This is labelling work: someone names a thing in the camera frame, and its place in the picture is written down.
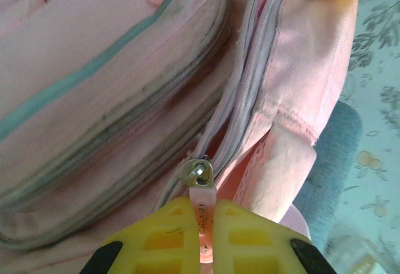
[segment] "zipper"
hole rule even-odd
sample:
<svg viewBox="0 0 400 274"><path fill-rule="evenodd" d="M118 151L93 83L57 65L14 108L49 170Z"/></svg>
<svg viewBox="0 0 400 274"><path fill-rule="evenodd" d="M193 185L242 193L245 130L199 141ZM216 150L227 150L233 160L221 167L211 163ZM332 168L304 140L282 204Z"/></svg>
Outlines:
<svg viewBox="0 0 400 274"><path fill-rule="evenodd" d="M246 16L251 17L255 15L258 0L251 0L251 2L247 6L244 19ZM250 52L249 54L238 54L231 80L225 89L215 114L211 118L191 157L194 160L203 158L212 138L226 121L229 114L232 113L227 132L214 158L210 161L214 169L214 179L216 179L216 182L218 182L219 174L222 170L235 158L235 154L246 133L251 112L258 96L259 86L268 63L269 50L274 40L276 18L281 3L282 0L266 0L255 32L251 36L248 36L248 33L253 33L251 23L252 21L255 22L255 20L249 18L249 20L245 21L245 29L241 31L241 35L239 36L239 43L243 41L244 46L239 48L239 51L240 49L246 49L246 43L249 45L248 41L251 39ZM241 66L241 62L242 64L246 63L245 68ZM177 169L177 173L164 188L154 209L164 206L175 196L183 195L185 187L183 181L179 179L179 175L182 175L182 170L182 168Z"/></svg>
<svg viewBox="0 0 400 274"><path fill-rule="evenodd" d="M73 152L72 158L67 160L61 166L53 166L52 171L46 175L39 175L35 180L27 180L3 193L0 197L0 208L12 207L21 208L29 201L45 195L48 191L51 191L53 184L68 172L74 170L78 164L85 160L90 159L92 155L98 152L103 146L115 140L118 136L121 136L127 130L132 129L132 134L140 133L149 123L154 121L159 113L162 112L163 106L170 101L182 88L188 83L190 79L203 68L210 59L219 51L222 45L227 40L231 31L230 17L231 10L228 0L221 0L220 10L216 15L215 24L207 35L212 35L212 42L209 46L206 46L205 50L200 56L196 58L196 63L189 64L188 67L165 85L156 94L152 95L152 103L149 106L148 101L135 107L128 114L125 114L122 118L115 121L111 126L107 127L102 134L105 137L102 140L94 140L88 142L89 144L80 150ZM135 115L135 111L138 109L145 109L140 116Z"/></svg>

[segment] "pink zipper tab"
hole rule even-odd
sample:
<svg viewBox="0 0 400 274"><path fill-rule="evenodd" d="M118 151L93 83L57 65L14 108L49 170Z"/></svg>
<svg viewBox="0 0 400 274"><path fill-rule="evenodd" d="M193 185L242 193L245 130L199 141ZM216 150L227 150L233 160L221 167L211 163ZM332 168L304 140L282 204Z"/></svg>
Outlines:
<svg viewBox="0 0 400 274"><path fill-rule="evenodd" d="M180 178L190 186L189 198L199 224L200 262L213 262L213 219L217 203L213 167L207 158L189 160L182 168Z"/></svg>

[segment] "metal zipper slider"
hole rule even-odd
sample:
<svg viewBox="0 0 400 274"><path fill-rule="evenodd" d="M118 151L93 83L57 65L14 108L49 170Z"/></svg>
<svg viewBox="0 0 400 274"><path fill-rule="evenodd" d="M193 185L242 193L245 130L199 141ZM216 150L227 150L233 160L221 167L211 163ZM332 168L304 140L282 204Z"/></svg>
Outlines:
<svg viewBox="0 0 400 274"><path fill-rule="evenodd" d="M180 179L189 186L189 198L199 224L200 262L213 262L213 219L217 203L213 166L207 156L185 162Z"/></svg>

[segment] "blue cushion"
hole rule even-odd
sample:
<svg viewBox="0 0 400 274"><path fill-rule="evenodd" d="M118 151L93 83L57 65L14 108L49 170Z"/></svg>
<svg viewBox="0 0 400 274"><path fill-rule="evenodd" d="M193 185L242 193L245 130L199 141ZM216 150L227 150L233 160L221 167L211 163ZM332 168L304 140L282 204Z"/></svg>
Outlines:
<svg viewBox="0 0 400 274"><path fill-rule="evenodd" d="M294 205L306 219L314 245L322 251L339 197L354 160L362 124L357 112L338 102L319 138L316 162Z"/></svg>

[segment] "pink fabric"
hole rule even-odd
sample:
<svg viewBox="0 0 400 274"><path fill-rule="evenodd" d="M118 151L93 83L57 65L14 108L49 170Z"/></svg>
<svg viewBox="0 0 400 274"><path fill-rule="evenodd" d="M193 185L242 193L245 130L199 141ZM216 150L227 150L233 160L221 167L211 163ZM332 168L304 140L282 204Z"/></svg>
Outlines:
<svg viewBox="0 0 400 274"><path fill-rule="evenodd" d="M66 1L72 1L76 9L67 8L64 5ZM8 175L0 176L0 189L2 186L12 188L50 160L57 163L54 159L65 154L66 148L77 150L79 147L72 146L76 143L79 146L79 143L92 138L170 81L176 71L182 71L190 64L203 50L204 35L211 29L219 7L216 4L219 0L192 1L176 0L175 4L185 5L179 13L171 4L159 21L131 41L96 75L45 106L0 142L0 155L4 156L0 160L0 171L7 169L8 172ZM110 0L107 7L96 14L90 11L91 6L100 3L96 0L85 2L53 0L37 13L40 16L43 12L43 16L32 18L29 25L0 42L0 52L4 57L0 60L0 68L5 69L0 73L0 79L4 81L0 86L0 118L35 93L83 66L131 26L156 10L148 0L137 0L135 7L133 3L121 5L121 0ZM127 5L134 11L122 15ZM72 16L75 13L87 13L87 16ZM92 28L96 20L105 24ZM187 38L188 31L192 29L199 33ZM23 45L28 31L45 32L30 36L29 44ZM120 109L113 113L116 106Z"/></svg>
<svg viewBox="0 0 400 274"><path fill-rule="evenodd" d="M23 26L17 34L10 34L3 40L0 67L12 68L15 77L12 77L14 80L9 89L1 89L0 101L5 100L2 105L5 107L0 109L0 115L46 87L41 81L55 81L82 66L125 32L133 21L153 11L151 7L142 8L147 4L146 0L128 0L126 4L120 4L124 0L97 0L82 5L87 1L70 0L66 4L63 0L52 0L57 3L49 3L36 12L28 28ZM232 0L234 31L241 25L246 2ZM82 21L82 11L90 4L114 8L108 10L109 13L100 7L90 10L90 17ZM276 26L274 41L249 128L236 159L224 171L218 187L223 189L228 178L232 178L239 168L237 165L246 160L246 170L236 177L239 186L235 199L276 222L287 214L312 167L315 159L313 144L339 97L351 50L356 6L356 0L283 0L277 21L273 23L274 28ZM104 14L110 19L118 19L118 24L106 24L97 31L93 23L104 21ZM49 21L54 21L52 29L43 31L42 27ZM69 31L70 39L63 38L63 31ZM218 56L221 63L213 64L215 71L231 73L236 37L234 34L222 51L223 58ZM45 48L36 46L43 43L43 39L49 41L48 45ZM29 58L15 60L17 50ZM254 50L248 56L253 61ZM37 70L37 83L24 80L32 76L33 68ZM26 89L26 93L15 93L15 89ZM165 185L168 178L169 175L164 175L101 221L54 246L29 253L0 249L1 273L79 272L105 237L151 212L161 192L160 186ZM58 216L65 216L64 207ZM286 217L283 223L306 232L302 220L294 220L293 223L300 224L297 227L289 224L291 215Z"/></svg>
<svg viewBox="0 0 400 274"><path fill-rule="evenodd" d="M217 184L256 145L262 153L251 157L235 197L253 212L280 221L306 179L347 73L356 11L357 0L282 2L247 134Z"/></svg>
<svg viewBox="0 0 400 274"><path fill-rule="evenodd" d="M0 40L24 23L46 0L0 0Z"/></svg>
<svg viewBox="0 0 400 274"><path fill-rule="evenodd" d="M300 211L294 206L291 205L282 220L279 224L288 227L311 240L310 231L307 225L307 222L301 215Z"/></svg>

